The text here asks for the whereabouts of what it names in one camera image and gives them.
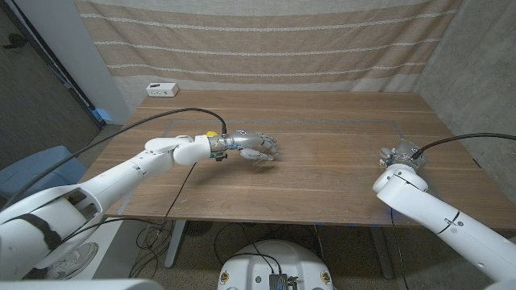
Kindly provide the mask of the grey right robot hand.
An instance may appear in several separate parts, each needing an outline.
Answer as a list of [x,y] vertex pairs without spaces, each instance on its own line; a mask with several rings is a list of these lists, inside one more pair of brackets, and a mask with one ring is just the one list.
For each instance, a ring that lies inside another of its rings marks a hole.
[[400,139],[396,147],[381,148],[380,166],[386,169],[393,164],[404,164],[417,171],[427,163],[427,158],[422,153],[418,153],[419,149],[420,147],[411,141]]

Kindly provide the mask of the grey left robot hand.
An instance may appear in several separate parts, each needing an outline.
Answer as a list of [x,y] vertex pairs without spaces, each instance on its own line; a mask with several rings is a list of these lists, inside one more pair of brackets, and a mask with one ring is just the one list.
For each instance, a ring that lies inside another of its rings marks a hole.
[[227,151],[237,150],[246,160],[274,161],[278,156],[277,141],[268,135],[237,130],[231,134],[208,136],[211,158],[222,161],[227,158]]

